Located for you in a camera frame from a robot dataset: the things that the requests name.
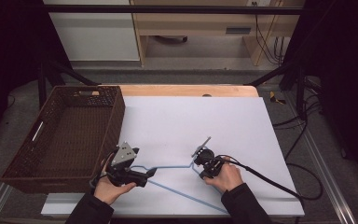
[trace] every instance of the forearm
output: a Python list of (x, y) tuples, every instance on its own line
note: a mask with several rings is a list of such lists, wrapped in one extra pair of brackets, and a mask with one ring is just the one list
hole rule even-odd
[(235, 224), (272, 223), (246, 184), (241, 184), (222, 196), (222, 203)]
[(107, 203), (101, 202), (93, 195), (86, 193), (75, 207), (66, 223), (101, 223), (107, 224), (114, 209)]

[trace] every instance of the white table surface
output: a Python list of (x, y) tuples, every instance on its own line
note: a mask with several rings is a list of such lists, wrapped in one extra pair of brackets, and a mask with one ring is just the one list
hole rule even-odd
[[(227, 154), (296, 191), (259, 97), (127, 96), (119, 143), (140, 148), (133, 165), (159, 168), (145, 188), (112, 205), (114, 216), (227, 216), (221, 194), (204, 184), (191, 154), (208, 136), (215, 155)], [(133, 168), (145, 172), (143, 168)], [(241, 168), (243, 180), (270, 216), (304, 216), (300, 202)], [(49, 194), (43, 215), (65, 216), (82, 194)]]

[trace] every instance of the person's arm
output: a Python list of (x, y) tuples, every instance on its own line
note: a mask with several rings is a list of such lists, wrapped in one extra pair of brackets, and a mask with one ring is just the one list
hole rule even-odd
[(272, 223), (254, 194), (243, 183), (241, 171), (236, 166), (226, 162), (218, 176), (213, 179), (204, 177), (204, 180), (206, 184), (224, 192), (222, 203), (235, 224)]
[(86, 193), (79, 201), (65, 223), (107, 224), (114, 209), (110, 206), (117, 198), (136, 186), (130, 183), (121, 187), (113, 185), (107, 176), (102, 177), (95, 188), (94, 195)]

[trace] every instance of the basket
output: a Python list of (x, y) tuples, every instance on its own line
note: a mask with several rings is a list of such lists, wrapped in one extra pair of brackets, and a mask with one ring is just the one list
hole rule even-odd
[(119, 86), (55, 87), (1, 181), (25, 193), (90, 191), (124, 111)]

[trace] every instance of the black horizontal bar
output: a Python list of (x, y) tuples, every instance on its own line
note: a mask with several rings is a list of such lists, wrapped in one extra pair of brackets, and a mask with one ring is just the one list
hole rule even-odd
[(121, 6), (121, 5), (42, 5), (24, 9), (66, 13), (185, 13), (185, 14), (257, 14), (304, 15), (317, 12), (302, 7), (216, 7), (216, 6)]

